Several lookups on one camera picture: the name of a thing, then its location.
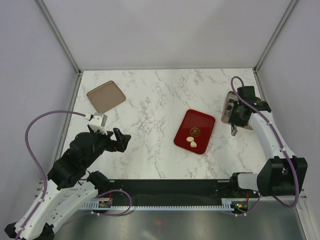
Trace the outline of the steel kitchen tongs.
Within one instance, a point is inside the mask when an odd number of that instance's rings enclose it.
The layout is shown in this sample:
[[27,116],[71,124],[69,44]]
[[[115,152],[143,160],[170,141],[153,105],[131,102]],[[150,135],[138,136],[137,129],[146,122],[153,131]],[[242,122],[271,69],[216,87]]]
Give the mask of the steel kitchen tongs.
[[237,132],[238,132],[237,126],[232,124],[231,125],[231,135],[235,137]]

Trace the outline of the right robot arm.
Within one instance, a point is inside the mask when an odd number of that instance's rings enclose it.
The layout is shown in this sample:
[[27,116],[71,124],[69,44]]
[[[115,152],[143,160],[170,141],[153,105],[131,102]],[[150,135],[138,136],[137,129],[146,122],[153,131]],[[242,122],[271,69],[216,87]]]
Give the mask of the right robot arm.
[[281,136],[269,104],[256,97],[253,86],[237,89],[236,99],[228,123],[237,127],[251,127],[263,149],[266,163],[259,173],[234,173],[237,180],[228,185],[233,197],[241,197],[247,190],[264,197],[294,196],[300,193],[308,164],[297,157]]

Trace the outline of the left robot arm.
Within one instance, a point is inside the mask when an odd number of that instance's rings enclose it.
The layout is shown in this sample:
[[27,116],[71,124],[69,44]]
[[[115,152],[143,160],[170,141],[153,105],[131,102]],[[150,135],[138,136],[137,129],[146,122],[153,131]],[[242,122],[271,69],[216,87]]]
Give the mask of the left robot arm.
[[101,132],[89,130],[76,135],[69,148],[53,164],[40,195],[18,222],[4,231],[15,240],[52,240],[55,233],[84,203],[114,192],[108,178],[99,171],[89,174],[78,191],[60,202],[65,194],[86,175],[87,169],[104,152],[123,153],[131,139],[118,128]]

